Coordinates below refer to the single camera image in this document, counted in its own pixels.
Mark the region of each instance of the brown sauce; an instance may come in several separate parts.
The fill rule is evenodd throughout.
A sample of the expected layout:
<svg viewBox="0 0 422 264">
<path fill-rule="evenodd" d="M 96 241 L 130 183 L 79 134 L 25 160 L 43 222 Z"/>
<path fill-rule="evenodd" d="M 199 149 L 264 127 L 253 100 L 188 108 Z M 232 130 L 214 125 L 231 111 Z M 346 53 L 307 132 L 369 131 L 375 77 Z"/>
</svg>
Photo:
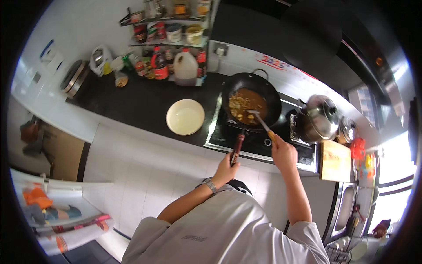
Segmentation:
<svg viewBox="0 0 422 264">
<path fill-rule="evenodd" d="M 231 114 L 240 122 L 246 125 L 258 125 L 259 121 L 247 110 L 257 110 L 260 117 L 267 116 L 267 102 L 258 93 L 247 88 L 239 89 L 229 98 L 229 108 Z"/>
</svg>

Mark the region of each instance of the wristwatch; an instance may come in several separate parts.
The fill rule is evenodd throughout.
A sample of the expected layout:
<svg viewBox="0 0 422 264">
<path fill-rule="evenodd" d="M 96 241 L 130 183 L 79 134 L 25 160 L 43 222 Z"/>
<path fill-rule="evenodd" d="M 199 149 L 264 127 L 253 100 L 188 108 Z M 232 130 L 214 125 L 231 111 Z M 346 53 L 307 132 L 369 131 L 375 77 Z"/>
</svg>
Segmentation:
<svg viewBox="0 0 422 264">
<path fill-rule="evenodd" d="M 214 183 L 211 181 L 211 177 L 205 179 L 202 183 L 206 184 L 211 189 L 212 193 L 217 192 L 217 188 L 215 187 Z"/>
</svg>

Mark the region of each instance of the window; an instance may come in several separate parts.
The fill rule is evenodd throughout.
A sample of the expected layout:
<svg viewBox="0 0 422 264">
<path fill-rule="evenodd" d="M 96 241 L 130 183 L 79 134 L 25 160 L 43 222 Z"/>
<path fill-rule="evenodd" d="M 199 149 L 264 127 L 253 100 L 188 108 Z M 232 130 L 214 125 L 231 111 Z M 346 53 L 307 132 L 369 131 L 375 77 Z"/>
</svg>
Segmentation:
<svg viewBox="0 0 422 264">
<path fill-rule="evenodd" d="M 406 209 L 413 184 L 416 165 L 410 160 L 407 131 L 383 143 L 379 158 L 379 173 L 375 182 L 379 187 L 379 197 L 372 206 L 365 234 L 382 221 L 390 219 L 387 234 L 394 232 Z"/>
</svg>

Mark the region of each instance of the black countertop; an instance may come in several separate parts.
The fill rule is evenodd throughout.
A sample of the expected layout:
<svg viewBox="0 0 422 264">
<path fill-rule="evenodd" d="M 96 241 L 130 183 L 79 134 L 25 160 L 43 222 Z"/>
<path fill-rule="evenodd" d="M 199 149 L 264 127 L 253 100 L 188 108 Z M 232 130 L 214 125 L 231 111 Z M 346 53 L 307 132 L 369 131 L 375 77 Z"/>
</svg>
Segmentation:
<svg viewBox="0 0 422 264">
<path fill-rule="evenodd" d="M 113 73 L 102 77 L 92 74 L 76 97 L 67 98 L 66 102 L 149 132 L 197 146 L 204 145 L 226 75 L 208 73 L 204 84 L 197 87 L 141 79 L 135 72 L 127 74 L 129 82 L 122 88 L 114 85 Z M 168 108 L 181 99 L 195 100 L 205 111 L 204 124 L 189 136 L 173 133 L 165 120 Z"/>
</svg>

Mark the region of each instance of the person's hand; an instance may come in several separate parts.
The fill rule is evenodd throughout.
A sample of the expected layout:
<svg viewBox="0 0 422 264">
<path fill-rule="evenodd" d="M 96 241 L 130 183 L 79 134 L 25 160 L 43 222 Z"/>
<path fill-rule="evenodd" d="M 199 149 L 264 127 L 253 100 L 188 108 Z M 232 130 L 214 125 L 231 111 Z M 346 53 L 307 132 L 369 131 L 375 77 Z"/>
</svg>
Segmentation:
<svg viewBox="0 0 422 264">
<path fill-rule="evenodd" d="M 211 181 L 217 189 L 235 178 L 236 172 L 240 167 L 240 162 L 236 162 L 233 167 L 230 166 L 230 152 L 225 155 L 224 159 L 218 165 L 217 172 Z"/>
<path fill-rule="evenodd" d="M 273 147 L 271 152 L 274 164 L 283 176 L 296 173 L 298 171 L 296 167 L 296 163 L 298 161 L 298 151 L 293 145 L 282 140 L 279 135 L 275 134 L 275 138 L 279 147 L 276 147 L 276 144 L 272 144 Z"/>
</svg>

